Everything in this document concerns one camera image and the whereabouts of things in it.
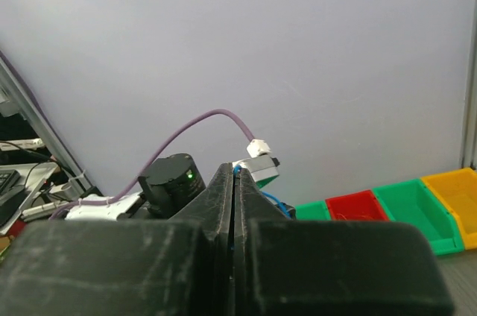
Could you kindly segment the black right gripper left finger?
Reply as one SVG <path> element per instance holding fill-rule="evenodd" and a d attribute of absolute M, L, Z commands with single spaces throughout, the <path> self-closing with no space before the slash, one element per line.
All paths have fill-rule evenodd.
<path fill-rule="evenodd" d="M 1 264 L 3 315 L 225 315 L 233 169 L 173 218 L 38 221 Z"/>

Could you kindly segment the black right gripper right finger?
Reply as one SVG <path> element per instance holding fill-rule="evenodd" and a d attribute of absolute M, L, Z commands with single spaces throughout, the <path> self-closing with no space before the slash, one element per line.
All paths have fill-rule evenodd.
<path fill-rule="evenodd" d="M 425 236 L 410 224 L 297 221 L 233 169 L 237 315 L 452 315 Z"/>

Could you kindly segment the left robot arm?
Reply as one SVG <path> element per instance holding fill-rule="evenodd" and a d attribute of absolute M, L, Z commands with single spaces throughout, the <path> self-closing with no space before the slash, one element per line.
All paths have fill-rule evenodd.
<path fill-rule="evenodd" d="M 110 220 L 131 218 L 140 209 L 152 218 L 168 219 L 196 198 L 206 185 L 190 154 L 153 161 L 137 177 L 141 191 L 117 197 L 90 194 L 59 207 L 50 219 Z"/>

